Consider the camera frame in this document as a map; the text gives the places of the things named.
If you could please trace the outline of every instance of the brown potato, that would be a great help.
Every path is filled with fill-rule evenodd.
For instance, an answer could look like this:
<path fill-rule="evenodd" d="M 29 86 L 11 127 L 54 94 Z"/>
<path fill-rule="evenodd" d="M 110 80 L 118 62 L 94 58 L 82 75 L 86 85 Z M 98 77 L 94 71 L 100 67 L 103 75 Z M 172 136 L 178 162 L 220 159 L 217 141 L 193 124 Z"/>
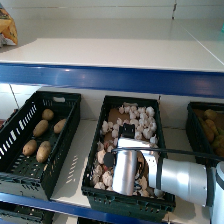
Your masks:
<path fill-rule="evenodd" d="M 24 156 L 30 156 L 37 150 L 37 142 L 32 139 L 26 143 L 23 147 L 23 154 Z"/>
<path fill-rule="evenodd" d="M 49 141 L 42 142 L 37 151 L 37 156 L 36 156 L 37 162 L 39 163 L 45 162 L 48 156 L 50 155 L 50 152 L 51 152 L 50 142 Z"/>
<path fill-rule="evenodd" d="M 40 137 L 45 131 L 48 129 L 48 121 L 47 120 L 41 120 L 33 130 L 33 135 L 35 137 Z"/>
<path fill-rule="evenodd" d="M 61 130 L 63 129 L 65 125 L 66 119 L 60 120 L 55 126 L 54 126 L 54 133 L 59 134 Z"/>
<path fill-rule="evenodd" d="M 45 109 L 42 113 L 42 119 L 50 121 L 54 118 L 54 112 L 50 109 Z"/>

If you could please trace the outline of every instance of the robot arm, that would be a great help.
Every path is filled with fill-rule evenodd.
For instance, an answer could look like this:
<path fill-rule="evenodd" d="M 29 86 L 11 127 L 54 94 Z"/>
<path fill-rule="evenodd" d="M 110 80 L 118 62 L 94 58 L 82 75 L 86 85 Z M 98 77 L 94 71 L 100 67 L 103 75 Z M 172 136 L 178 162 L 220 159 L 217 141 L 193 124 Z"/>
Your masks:
<path fill-rule="evenodd" d="M 120 138 L 118 148 L 150 147 L 148 142 Z M 224 216 L 224 162 L 215 168 L 206 168 L 201 164 L 178 162 L 158 158 L 154 151 L 140 150 L 149 166 L 149 186 L 174 194 L 180 198 L 202 206 L 209 206 L 212 224 L 223 224 Z M 132 195 L 134 188 L 137 152 L 118 151 L 114 171 L 113 190 Z"/>

